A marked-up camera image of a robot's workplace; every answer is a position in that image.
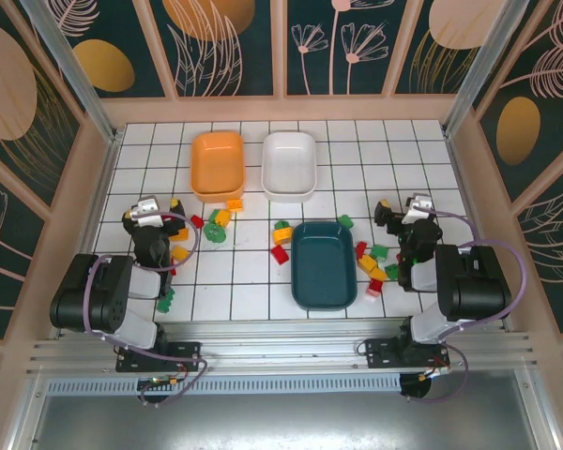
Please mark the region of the aluminium frame post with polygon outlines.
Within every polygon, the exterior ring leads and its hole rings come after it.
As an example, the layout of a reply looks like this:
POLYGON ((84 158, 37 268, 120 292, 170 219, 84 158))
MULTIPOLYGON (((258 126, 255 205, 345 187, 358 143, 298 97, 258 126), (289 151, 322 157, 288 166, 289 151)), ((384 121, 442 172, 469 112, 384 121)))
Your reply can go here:
POLYGON ((500 55, 521 22, 529 0, 506 0, 456 95, 443 124, 444 136, 452 138, 470 111, 473 101, 490 77, 500 55))
POLYGON ((113 143, 116 137, 115 127, 67 39, 58 28, 49 7, 43 0, 21 0, 21 3, 30 21, 37 28, 39 35, 97 126, 99 133, 107 143, 113 143))

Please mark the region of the orange plastic bin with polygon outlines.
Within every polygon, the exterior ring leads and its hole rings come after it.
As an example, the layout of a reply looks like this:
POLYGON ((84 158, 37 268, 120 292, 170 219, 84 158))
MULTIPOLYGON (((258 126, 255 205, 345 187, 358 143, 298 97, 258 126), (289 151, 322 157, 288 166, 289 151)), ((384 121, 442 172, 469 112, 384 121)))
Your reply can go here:
POLYGON ((203 203, 225 203, 243 195, 244 142, 237 132, 207 132, 192 141, 190 187, 203 203))

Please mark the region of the aluminium mounting rail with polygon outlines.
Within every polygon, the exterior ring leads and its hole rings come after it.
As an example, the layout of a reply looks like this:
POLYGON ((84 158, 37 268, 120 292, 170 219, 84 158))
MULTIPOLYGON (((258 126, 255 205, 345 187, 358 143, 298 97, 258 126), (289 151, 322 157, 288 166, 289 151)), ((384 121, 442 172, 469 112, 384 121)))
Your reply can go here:
MULTIPOLYGON (((174 322, 164 330, 172 341, 198 341, 208 374, 286 375, 357 373, 367 368, 361 341, 397 335, 401 319, 174 322)), ((540 361, 524 332, 504 326, 475 327, 449 337, 473 370, 533 368, 540 361)), ((28 374, 90 377, 115 372, 111 345, 87 334, 64 332, 38 341, 28 374)))

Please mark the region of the grey metal sheet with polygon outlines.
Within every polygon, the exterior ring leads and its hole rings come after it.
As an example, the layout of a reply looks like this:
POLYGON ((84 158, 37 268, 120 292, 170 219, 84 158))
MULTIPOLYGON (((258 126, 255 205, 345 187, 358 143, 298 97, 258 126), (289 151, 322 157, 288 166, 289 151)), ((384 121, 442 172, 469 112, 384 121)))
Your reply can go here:
POLYGON ((445 404, 398 395, 50 397, 16 450, 548 450, 510 386, 445 404))

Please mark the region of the white plastic bin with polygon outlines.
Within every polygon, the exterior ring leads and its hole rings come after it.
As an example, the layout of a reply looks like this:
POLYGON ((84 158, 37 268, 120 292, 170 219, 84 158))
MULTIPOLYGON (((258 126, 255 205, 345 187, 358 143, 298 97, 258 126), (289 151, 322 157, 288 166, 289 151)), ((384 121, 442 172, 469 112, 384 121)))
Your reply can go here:
POLYGON ((315 191, 316 145, 309 134, 279 131, 264 140, 261 184, 273 203, 304 203, 315 191))

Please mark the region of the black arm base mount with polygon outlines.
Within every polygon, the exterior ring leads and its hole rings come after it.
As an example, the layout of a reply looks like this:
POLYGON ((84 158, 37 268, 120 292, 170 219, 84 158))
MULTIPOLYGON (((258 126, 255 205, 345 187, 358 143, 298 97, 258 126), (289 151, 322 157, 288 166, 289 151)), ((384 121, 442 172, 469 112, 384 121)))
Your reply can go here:
POLYGON ((448 368, 448 350, 439 344, 419 344, 398 337, 365 341, 368 368, 395 369, 401 372, 448 368))
MULTIPOLYGON (((150 351, 175 359, 190 359, 190 362, 184 364, 187 371, 196 372, 198 370, 198 364, 195 360, 200 356, 200 342, 159 343, 153 349, 150 349, 150 351)), ((117 373, 169 373, 178 372, 180 370, 178 363, 175 361, 165 361, 159 358, 148 357, 123 348, 117 348, 116 353, 115 371, 117 373)))

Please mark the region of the teal plastic bin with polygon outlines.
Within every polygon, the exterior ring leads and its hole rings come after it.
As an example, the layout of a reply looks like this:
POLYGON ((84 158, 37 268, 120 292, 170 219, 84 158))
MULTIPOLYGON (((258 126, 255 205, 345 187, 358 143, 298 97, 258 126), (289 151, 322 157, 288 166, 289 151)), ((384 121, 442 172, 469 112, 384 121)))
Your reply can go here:
POLYGON ((358 294, 356 254, 351 232, 338 222, 297 225, 291 241, 291 290, 306 310, 348 308, 358 294))

